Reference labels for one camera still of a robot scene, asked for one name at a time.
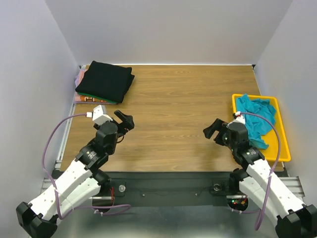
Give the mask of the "teal t shirt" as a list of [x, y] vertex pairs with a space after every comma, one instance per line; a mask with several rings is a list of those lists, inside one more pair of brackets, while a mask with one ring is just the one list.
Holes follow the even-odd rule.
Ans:
[[[247, 112], [260, 115], [266, 118], [270, 123], [275, 125], [275, 114], [276, 109], [270, 104], [269, 99], [253, 99], [251, 100], [247, 94], [244, 94], [241, 97], [235, 99], [236, 111]], [[243, 114], [243, 117], [246, 121], [246, 128], [248, 130], [248, 137], [251, 146], [254, 146], [258, 149], [267, 149], [268, 144], [262, 139], [262, 136], [268, 134], [272, 127], [266, 120]]]

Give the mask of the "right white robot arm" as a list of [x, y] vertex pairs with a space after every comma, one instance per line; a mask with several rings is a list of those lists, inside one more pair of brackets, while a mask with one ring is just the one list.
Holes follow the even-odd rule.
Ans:
[[228, 188], [251, 199], [275, 226], [280, 238], [315, 238], [317, 209], [306, 205], [282, 182], [259, 149], [249, 143], [243, 116], [230, 123], [216, 119], [203, 130], [210, 139], [217, 132], [216, 144], [228, 147], [241, 166], [230, 174]]

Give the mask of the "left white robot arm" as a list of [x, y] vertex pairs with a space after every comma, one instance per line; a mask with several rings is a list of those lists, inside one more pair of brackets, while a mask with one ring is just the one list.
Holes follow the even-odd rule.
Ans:
[[110, 177], [100, 168], [110, 155], [114, 154], [117, 143], [134, 128], [133, 117], [116, 110], [121, 120], [111, 118], [103, 105], [81, 116], [91, 118], [96, 129], [95, 137], [75, 156], [65, 172], [53, 179], [51, 185], [30, 202], [21, 202], [16, 208], [20, 226], [32, 238], [50, 238], [58, 225], [71, 212], [82, 209], [82, 203], [95, 195], [110, 195], [109, 206], [91, 206], [95, 213], [104, 215], [115, 205], [115, 187]]

